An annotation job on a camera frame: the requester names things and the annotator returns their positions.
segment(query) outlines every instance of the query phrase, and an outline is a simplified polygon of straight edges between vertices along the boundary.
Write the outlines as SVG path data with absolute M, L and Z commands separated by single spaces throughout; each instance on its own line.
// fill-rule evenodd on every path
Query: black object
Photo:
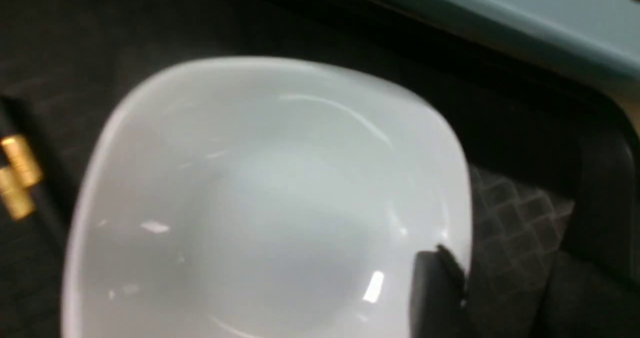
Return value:
M 402 83 L 444 115 L 468 159 L 575 198 L 577 211 L 569 222 L 571 233 L 564 248 L 618 278 L 640 283 L 636 217 L 640 144 L 614 101 L 578 82 L 370 0 L 266 1 L 367 39 L 437 72 L 441 80 L 432 82 L 428 90 L 422 81 Z M 471 16 L 445 1 L 433 4 L 451 14 Z M 517 35 L 506 27 L 494 28 Z M 586 67 L 594 64 L 582 63 Z M 475 85 L 478 91 L 469 96 L 448 76 Z M 618 183 L 618 177 L 624 180 Z M 598 251 L 587 247 L 594 237 L 598 237 Z
M 411 297 L 411 336 L 478 336 L 466 309 L 465 278 L 451 252 L 420 252 L 415 259 Z
M 532 337 L 640 336 L 640 291 L 558 252 Z
M 37 164 L 40 165 L 40 168 L 44 172 L 41 181 L 25 188 L 35 203 L 34 213 L 25 219 L 37 220 L 38 224 L 42 227 L 43 236 L 50 242 L 52 253 L 60 261 L 63 261 L 67 244 L 67 233 L 69 231 L 69 217 L 71 216 L 69 205 L 65 204 L 62 196 L 65 190 L 60 187 L 60 182 L 64 180 L 60 180 L 60 174 L 55 175 L 58 177 L 56 180 L 51 178 L 47 179 L 46 174 L 51 172 L 52 169 L 46 170 L 45 167 L 41 165 L 41 159 L 38 159 L 39 156 L 44 155 L 42 154 L 42 146 L 34 144 L 34 141 L 39 141 L 37 138 L 34 139 L 34 130 L 21 129 L 16 121 L 22 121 L 23 123 L 28 122 L 28 119 L 25 119 L 25 111 L 19 107 L 17 100 L 0 97 L 0 139 L 11 135 L 22 135 L 25 137 Z

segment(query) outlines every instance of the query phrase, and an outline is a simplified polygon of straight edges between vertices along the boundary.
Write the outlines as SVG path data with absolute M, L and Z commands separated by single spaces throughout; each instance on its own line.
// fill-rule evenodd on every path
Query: white bowl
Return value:
M 469 269 L 466 161 L 397 85 L 277 58 L 181 64 L 107 123 L 64 275 L 66 338 L 409 337 L 416 252 Z

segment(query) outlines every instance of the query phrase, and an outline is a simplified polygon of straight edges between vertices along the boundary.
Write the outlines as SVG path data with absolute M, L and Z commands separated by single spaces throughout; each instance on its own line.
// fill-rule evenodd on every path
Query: diamond pattern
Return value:
M 527 336 L 573 203 L 477 167 L 469 173 L 471 318 L 486 336 Z

